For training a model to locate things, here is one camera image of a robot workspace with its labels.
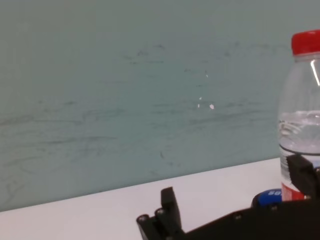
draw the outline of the scuff mark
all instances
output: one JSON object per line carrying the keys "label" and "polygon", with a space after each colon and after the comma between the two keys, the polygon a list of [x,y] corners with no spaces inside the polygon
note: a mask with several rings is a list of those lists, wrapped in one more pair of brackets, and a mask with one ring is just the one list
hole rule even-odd
{"label": "scuff mark", "polygon": [[149,55],[149,53],[146,50],[139,50],[136,55],[141,57],[146,57]]}
{"label": "scuff mark", "polygon": [[166,48],[162,45],[162,44],[157,44],[153,46],[156,49],[161,49],[161,50],[165,50]]}

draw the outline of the screw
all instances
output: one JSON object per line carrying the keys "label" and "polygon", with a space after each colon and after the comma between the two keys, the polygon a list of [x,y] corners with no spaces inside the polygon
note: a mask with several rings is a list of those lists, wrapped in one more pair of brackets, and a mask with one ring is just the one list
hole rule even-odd
{"label": "screw", "polygon": [[157,211],[155,211],[155,213],[157,214],[157,215],[161,215],[161,214],[163,214],[165,212],[165,210],[163,210],[162,208],[160,208],[160,209],[158,209]]}
{"label": "screw", "polygon": [[277,206],[277,205],[273,205],[273,206],[271,206],[271,210],[272,210],[272,211],[276,211],[276,210],[278,210],[278,206]]}
{"label": "screw", "polygon": [[235,220],[240,220],[242,219],[242,215],[240,213],[237,213],[235,216],[234,216],[234,219]]}

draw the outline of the black plastic part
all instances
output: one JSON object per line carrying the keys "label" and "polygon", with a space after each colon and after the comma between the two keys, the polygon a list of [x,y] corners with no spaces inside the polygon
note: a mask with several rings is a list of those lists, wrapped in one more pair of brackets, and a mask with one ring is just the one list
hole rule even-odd
{"label": "black plastic part", "polygon": [[190,232],[181,228],[173,189],[161,191],[160,211],[137,219],[143,240],[319,240],[319,172],[305,158],[287,158],[290,177],[297,188],[312,199],[285,201],[228,214]]}
{"label": "black plastic part", "polygon": [[313,164],[298,154],[288,156],[286,160],[293,185],[304,195],[319,198],[319,174],[315,171]]}
{"label": "black plastic part", "polygon": [[161,206],[169,217],[172,218],[181,228],[180,211],[174,189],[172,187],[161,190]]}

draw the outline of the red bottle cap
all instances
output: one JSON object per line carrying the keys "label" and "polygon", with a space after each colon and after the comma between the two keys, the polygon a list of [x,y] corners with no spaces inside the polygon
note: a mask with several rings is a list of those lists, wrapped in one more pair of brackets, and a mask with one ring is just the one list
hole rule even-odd
{"label": "red bottle cap", "polygon": [[320,29],[294,34],[291,48],[294,56],[320,52]]}

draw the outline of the water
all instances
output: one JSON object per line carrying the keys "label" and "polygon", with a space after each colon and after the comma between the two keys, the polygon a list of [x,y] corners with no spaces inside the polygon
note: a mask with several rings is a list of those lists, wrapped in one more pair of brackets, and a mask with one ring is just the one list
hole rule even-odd
{"label": "water", "polygon": [[278,134],[279,144],[285,150],[303,155],[320,155],[320,111],[283,113]]}

